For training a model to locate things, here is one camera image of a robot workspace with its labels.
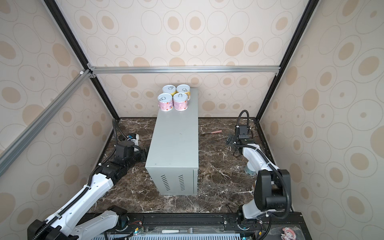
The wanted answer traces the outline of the pink can front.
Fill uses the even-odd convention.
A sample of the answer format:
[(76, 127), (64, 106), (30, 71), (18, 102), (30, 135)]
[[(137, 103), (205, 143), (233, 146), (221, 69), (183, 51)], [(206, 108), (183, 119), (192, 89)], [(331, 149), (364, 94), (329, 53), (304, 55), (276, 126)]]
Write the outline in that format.
[(174, 108), (173, 96), (168, 93), (162, 93), (158, 96), (159, 108), (163, 112), (169, 112)]

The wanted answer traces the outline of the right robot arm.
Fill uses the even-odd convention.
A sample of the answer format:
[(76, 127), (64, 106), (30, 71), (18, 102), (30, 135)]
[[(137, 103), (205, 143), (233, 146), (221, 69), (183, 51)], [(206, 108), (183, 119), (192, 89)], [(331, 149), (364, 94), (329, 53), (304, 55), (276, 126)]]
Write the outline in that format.
[(249, 112), (243, 110), (238, 116), (235, 133), (227, 138), (227, 145), (232, 147), (235, 156), (247, 159), (245, 172), (257, 178), (253, 187), (254, 198), (237, 211), (239, 225), (263, 217), (285, 219), (292, 206), (290, 173), (272, 163), (253, 136)]

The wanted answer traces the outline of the pink can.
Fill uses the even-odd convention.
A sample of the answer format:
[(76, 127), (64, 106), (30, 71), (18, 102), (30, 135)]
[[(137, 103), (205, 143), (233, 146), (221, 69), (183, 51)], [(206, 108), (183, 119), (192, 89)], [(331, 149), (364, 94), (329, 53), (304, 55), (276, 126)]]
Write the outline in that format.
[(174, 108), (173, 96), (168, 93), (162, 93), (158, 96), (159, 108), (163, 112), (169, 112)]
[(185, 111), (188, 108), (188, 95), (185, 93), (176, 93), (173, 96), (174, 108), (177, 111)]

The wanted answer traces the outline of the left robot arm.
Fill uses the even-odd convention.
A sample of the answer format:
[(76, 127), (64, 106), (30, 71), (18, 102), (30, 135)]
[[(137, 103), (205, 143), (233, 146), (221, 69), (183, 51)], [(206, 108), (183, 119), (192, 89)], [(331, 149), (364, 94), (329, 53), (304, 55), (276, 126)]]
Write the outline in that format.
[(35, 220), (27, 231), (29, 240), (91, 240), (117, 225), (128, 225), (127, 212), (107, 210), (83, 224), (88, 210), (137, 163), (147, 160), (147, 151), (138, 145), (138, 135), (125, 135), (113, 120), (114, 151), (91, 172), (83, 188), (44, 221)]

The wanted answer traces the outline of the grey green can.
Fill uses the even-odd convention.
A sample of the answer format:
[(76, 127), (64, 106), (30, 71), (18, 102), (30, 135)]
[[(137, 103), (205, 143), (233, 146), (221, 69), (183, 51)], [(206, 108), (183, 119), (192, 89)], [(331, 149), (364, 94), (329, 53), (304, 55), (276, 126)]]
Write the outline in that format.
[(247, 165), (245, 166), (245, 173), (249, 176), (256, 176), (257, 175), (256, 170), (253, 168), (253, 166), (250, 162), (248, 162)]

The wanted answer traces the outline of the yellow can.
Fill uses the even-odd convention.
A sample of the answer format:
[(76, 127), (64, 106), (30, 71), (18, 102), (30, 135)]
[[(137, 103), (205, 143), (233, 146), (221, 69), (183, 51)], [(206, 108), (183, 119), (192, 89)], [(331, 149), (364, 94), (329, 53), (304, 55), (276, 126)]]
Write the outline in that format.
[(177, 93), (177, 88), (174, 85), (166, 85), (162, 88), (162, 91), (173, 96)]
[(189, 85), (178, 85), (177, 88), (176, 88), (177, 92), (178, 93), (184, 93), (188, 96), (188, 101), (190, 100), (191, 98), (191, 88)]

